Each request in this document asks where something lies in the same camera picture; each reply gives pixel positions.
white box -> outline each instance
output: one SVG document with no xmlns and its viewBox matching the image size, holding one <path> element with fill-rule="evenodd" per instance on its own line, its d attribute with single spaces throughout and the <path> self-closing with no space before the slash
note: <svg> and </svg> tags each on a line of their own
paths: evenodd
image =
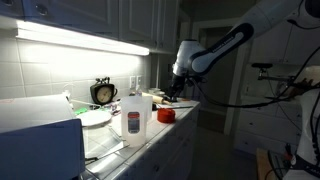
<svg viewBox="0 0 320 180">
<path fill-rule="evenodd" d="M 0 179 L 71 179 L 85 170 L 82 126 L 62 95 L 0 100 Z"/>
</svg>

red cup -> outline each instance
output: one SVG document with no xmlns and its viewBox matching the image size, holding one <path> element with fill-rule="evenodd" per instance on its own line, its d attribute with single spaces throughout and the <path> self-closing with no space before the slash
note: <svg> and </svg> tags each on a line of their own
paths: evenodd
<svg viewBox="0 0 320 180">
<path fill-rule="evenodd" d="M 173 109 L 160 108 L 158 109 L 158 121 L 162 123 L 173 123 L 176 112 Z"/>
</svg>

alarm clock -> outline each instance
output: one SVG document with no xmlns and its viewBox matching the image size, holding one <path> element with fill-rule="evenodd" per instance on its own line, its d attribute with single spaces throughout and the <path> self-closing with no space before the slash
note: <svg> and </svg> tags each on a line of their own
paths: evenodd
<svg viewBox="0 0 320 180">
<path fill-rule="evenodd" d="M 110 103 L 113 97 L 117 95 L 118 90 L 114 87 L 113 84 L 109 84 L 109 77 L 105 77 L 102 79 L 97 78 L 96 81 L 96 84 L 90 87 L 93 102 L 99 105 Z"/>
</svg>

dark floor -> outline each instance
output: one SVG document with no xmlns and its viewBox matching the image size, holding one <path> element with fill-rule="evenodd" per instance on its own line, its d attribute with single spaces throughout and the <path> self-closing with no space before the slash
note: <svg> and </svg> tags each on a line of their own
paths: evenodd
<svg viewBox="0 0 320 180">
<path fill-rule="evenodd" d="M 234 150 L 233 139 L 222 134 L 223 129 L 210 128 L 216 122 L 198 121 L 189 180 L 256 180 L 255 156 Z"/>
</svg>

bottle label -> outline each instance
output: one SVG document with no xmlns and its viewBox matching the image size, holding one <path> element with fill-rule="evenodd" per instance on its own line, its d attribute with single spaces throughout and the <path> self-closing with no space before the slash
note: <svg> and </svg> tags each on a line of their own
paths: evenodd
<svg viewBox="0 0 320 180">
<path fill-rule="evenodd" d="M 128 113 L 128 132 L 137 134 L 140 131 L 140 114 L 139 112 Z"/>
</svg>

